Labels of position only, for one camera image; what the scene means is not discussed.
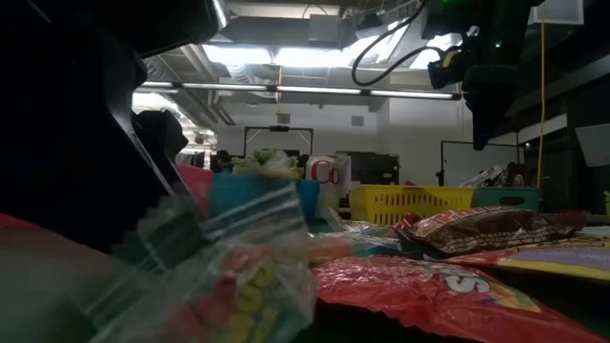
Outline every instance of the yellow crate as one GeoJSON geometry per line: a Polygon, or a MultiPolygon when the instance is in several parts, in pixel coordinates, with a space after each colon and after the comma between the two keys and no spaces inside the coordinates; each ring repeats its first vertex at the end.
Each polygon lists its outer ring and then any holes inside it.
{"type": "Polygon", "coordinates": [[[350,191],[353,220],[392,225],[404,214],[422,218],[470,208],[474,188],[364,185],[350,191]]]}

